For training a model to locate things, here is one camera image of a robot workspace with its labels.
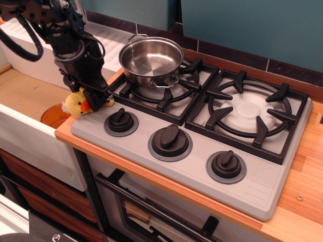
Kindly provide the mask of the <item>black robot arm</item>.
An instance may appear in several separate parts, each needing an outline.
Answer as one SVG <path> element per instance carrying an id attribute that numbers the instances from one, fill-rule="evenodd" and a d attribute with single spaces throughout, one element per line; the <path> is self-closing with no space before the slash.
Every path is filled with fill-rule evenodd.
<path id="1" fill-rule="evenodd" d="M 16 18 L 32 39 L 37 52 L 31 53 L 1 31 L 1 41 L 12 52 L 30 62 L 43 55 L 41 41 L 52 47 L 55 64 L 72 92 L 84 90 L 93 111 L 112 106 L 113 96 L 101 73 L 104 45 L 84 30 L 83 15 L 70 1 L 1 1 L 1 17 Z"/>

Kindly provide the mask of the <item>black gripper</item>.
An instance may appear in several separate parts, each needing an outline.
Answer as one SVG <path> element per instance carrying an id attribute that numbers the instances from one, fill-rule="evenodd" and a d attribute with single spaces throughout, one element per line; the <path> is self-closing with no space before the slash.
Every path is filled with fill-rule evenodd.
<path id="1" fill-rule="evenodd" d="M 112 106 L 113 96 L 102 75 L 105 50 L 103 44 L 90 33 L 82 39 L 61 44 L 62 50 L 54 50 L 55 64 L 59 67 L 64 84 L 73 92 L 86 88 L 83 94 L 93 111 L 102 106 Z"/>

